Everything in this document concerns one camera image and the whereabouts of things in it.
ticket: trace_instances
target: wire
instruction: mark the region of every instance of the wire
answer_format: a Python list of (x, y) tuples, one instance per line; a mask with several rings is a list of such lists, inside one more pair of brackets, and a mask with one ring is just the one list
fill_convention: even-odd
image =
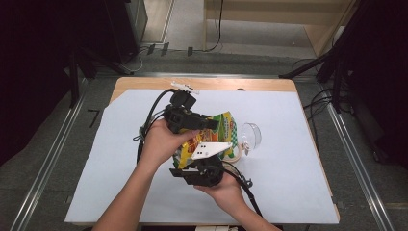
[(236, 174), (234, 174), (233, 172), (231, 172), (230, 170), (227, 170), (227, 169), (223, 168), (222, 171), (224, 171), (224, 172), (230, 174), (231, 176), (233, 176), (233, 177), (238, 181), (238, 183), (241, 185), (242, 189), (246, 192), (246, 194), (247, 194), (247, 196), (248, 196), (248, 198), (249, 198), (249, 201), (251, 201), (251, 204), (252, 204), (252, 206), (254, 207), (255, 212), (256, 212), (259, 216), (262, 217), (262, 213), (261, 213), (261, 210), (260, 210), (259, 207), (258, 207), (258, 204), (256, 203), (255, 196), (254, 196), (254, 194), (252, 194), (252, 192), (251, 192), (251, 191), (249, 190), (249, 188), (246, 186), (246, 184), (244, 183), (244, 181), (243, 181), (240, 177), (238, 177)]
[[(292, 64), (292, 71), (294, 71), (294, 66), (295, 66), (296, 64), (298, 64), (298, 63), (300, 63), (300, 62), (303, 62), (303, 61), (313, 61), (313, 60), (314, 60), (314, 59), (301, 59), (301, 60), (298, 60), (298, 61), (294, 62), (294, 63)], [(315, 68), (315, 71), (316, 71), (316, 72), (319, 72), (319, 70), (318, 70), (318, 68), (317, 68), (316, 65), (314, 66), (314, 68)]]
[(139, 147), (138, 147), (138, 158), (136, 160), (136, 163), (139, 162), (140, 156), (141, 156), (141, 151), (143, 150), (143, 146), (144, 146), (144, 138), (146, 137), (151, 123), (150, 123), (150, 119), (153, 115), (154, 110), (156, 109), (157, 104), (159, 103), (159, 101), (163, 98), (163, 96), (165, 96), (165, 94), (169, 93), (169, 92), (173, 92), (175, 93), (177, 90), (174, 89), (168, 89), (163, 91), (156, 99), (156, 101), (153, 103), (152, 108), (150, 109), (150, 112), (147, 116), (146, 121), (144, 122), (143, 126), (140, 128), (140, 142), (139, 142)]
[(128, 67), (124, 66), (123, 64), (121, 64), (120, 66), (122, 66), (123, 68), (127, 69), (129, 72), (131, 72), (131, 74), (133, 74), (134, 72), (138, 72), (139, 70), (141, 70), (143, 68), (143, 60), (141, 59), (141, 53), (143, 53), (143, 51), (146, 51), (147, 49), (143, 49), (139, 52), (139, 60), (140, 60), (140, 66), (138, 69), (129, 69)]
[(238, 171), (238, 169), (237, 169), (234, 165), (232, 165), (231, 163), (228, 163), (228, 162), (226, 162), (226, 161), (222, 161), (222, 162), (225, 163), (225, 164), (227, 164), (228, 166), (232, 167), (232, 168), (237, 172), (237, 174), (239, 174), (241, 180), (244, 179), (243, 176), (242, 176), (242, 174), (241, 174), (241, 172)]
[(222, 20), (222, 8), (223, 8), (223, 6), (224, 6), (224, 0), (221, 0), (221, 9), (219, 10), (219, 20), (218, 20), (218, 28), (219, 28), (219, 30), (218, 30), (218, 40), (217, 40), (217, 43), (216, 43), (215, 46), (213, 46), (213, 48), (208, 49), (208, 50), (205, 50), (205, 51), (203, 51), (203, 52), (213, 51), (214, 49), (216, 49), (216, 47), (217, 47), (218, 44), (219, 44), (219, 41), (221, 40), (221, 20)]

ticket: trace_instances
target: person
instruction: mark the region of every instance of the person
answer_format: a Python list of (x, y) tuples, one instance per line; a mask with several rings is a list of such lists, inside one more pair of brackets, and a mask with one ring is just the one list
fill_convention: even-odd
[[(92, 230), (136, 230), (157, 169), (183, 142), (195, 137), (197, 133), (198, 131), (187, 131), (183, 134), (173, 134), (167, 128), (165, 120), (155, 121), (145, 138), (138, 165)], [(214, 187), (194, 187), (212, 197), (219, 208), (245, 230), (280, 230), (246, 205), (240, 185), (229, 174), (224, 173), (221, 182)]]

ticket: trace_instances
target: snack bag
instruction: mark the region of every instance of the snack bag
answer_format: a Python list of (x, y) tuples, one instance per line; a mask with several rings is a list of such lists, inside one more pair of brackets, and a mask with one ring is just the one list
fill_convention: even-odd
[(211, 119), (218, 121), (218, 127), (215, 130), (204, 129), (200, 131), (193, 139), (184, 142), (173, 155), (173, 164), (176, 168), (185, 168), (193, 162), (191, 155), (202, 141), (231, 142), (232, 147), (218, 153), (218, 156), (221, 160), (225, 156), (234, 158), (234, 148), (238, 145), (237, 125), (234, 118), (232, 118), (230, 112), (226, 112), (220, 115), (215, 115), (211, 117)]

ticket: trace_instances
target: white tabletop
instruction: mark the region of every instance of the white tabletop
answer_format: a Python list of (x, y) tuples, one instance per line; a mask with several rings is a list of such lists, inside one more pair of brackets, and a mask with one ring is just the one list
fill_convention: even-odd
[[(162, 90), (127, 90), (105, 109), (65, 221), (96, 222), (136, 164), (138, 134)], [(157, 106), (169, 103), (166, 95)], [(235, 166), (251, 178), (252, 193), (271, 223), (339, 223), (339, 214), (296, 92), (202, 90), (194, 112), (231, 112), (240, 128), (261, 129), (262, 143)], [(172, 177), (172, 160), (156, 173), (140, 218), (148, 224), (236, 224), (213, 199)]]

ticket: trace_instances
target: table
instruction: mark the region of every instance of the table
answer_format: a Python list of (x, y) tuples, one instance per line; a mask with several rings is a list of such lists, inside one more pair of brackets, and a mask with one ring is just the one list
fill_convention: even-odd
[[(221, 0), (204, 0), (204, 22), (219, 19)], [(355, 0), (224, 0), (222, 20), (303, 24), (320, 56), (352, 12)], [(207, 23), (203, 47), (206, 49)]]
[[(339, 222), (339, 213), (332, 202), (293, 81), (148, 77), (126, 77), (117, 81), (66, 222), (92, 224), (114, 199), (136, 164), (139, 143), (132, 138), (137, 135), (138, 126), (142, 125), (153, 101), (170, 87), (171, 81), (201, 90), (191, 108), (194, 112), (213, 115), (229, 110), (238, 127), (245, 121), (258, 124), (263, 142), (235, 165), (252, 179), (251, 191), (269, 222)], [(163, 98), (158, 111), (168, 104), (168, 99)], [(264, 102), (261, 111), (260, 102)], [(172, 162), (167, 161), (156, 173), (140, 224), (237, 224), (209, 196), (194, 190), (183, 179), (172, 177), (168, 170), (171, 167)]]

